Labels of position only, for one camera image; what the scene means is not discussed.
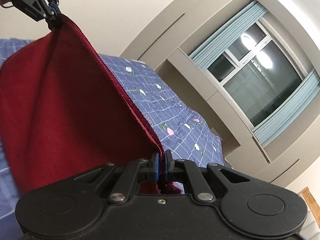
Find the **window glass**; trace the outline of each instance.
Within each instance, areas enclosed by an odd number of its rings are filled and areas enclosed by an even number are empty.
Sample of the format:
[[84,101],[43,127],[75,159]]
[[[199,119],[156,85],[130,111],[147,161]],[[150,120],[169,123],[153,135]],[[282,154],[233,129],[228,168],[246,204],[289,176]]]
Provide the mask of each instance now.
[[236,39],[228,49],[238,60],[241,60],[266,36],[259,26],[254,24]]
[[278,46],[269,42],[224,88],[254,126],[272,114],[302,82]]
[[221,82],[228,76],[235,67],[223,56],[220,55],[208,68],[214,77]]

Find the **wooden headboard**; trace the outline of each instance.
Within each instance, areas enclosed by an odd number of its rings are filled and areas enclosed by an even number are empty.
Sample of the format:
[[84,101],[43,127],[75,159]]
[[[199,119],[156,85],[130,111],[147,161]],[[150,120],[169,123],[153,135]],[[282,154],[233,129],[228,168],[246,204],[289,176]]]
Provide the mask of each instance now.
[[310,193],[309,188],[308,187],[304,188],[300,192],[300,194],[303,196],[303,198],[307,202],[313,216],[316,219],[318,226],[320,227],[320,207],[316,202],[316,200],[314,199],[314,197],[312,196],[312,194]]

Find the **teal curtain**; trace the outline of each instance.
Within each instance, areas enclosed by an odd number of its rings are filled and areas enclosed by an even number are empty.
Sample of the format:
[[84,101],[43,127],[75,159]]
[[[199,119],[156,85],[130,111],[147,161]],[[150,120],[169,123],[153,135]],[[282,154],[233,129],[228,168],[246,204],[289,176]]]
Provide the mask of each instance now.
[[267,146],[279,136],[302,113],[319,91],[320,78],[317,71],[313,70],[276,111],[252,130],[262,147]]
[[189,57],[202,70],[207,69],[237,38],[256,23],[267,9],[253,1],[211,35]]

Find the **blue checkered blanket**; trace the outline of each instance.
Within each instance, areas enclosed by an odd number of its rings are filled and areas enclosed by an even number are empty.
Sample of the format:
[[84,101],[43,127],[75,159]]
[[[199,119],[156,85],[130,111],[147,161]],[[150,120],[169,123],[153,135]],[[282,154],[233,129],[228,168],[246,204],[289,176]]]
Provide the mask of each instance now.
[[[0,67],[30,42],[0,39]],[[149,121],[164,149],[172,151],[174,159],[190,159],[200,167],[210,162],[223,164],[219,137],[210,132],[202,116],[187,107],[152,69],[140,61],[100,56]],[[14,220],[18,198],[0,143],[0,228],[18,227]],[[15,237],[12,233],[4,236],[0,230],[0,239]]]

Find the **red fabric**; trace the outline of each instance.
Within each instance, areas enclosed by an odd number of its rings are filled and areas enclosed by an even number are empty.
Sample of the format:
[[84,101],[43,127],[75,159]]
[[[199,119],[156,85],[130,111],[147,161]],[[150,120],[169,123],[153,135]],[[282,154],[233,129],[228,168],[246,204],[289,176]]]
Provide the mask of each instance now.
[[0,136],[22,193],[102,163],[163,154],[80,29],[61,19],[61,29],[15,53],[0,71]]

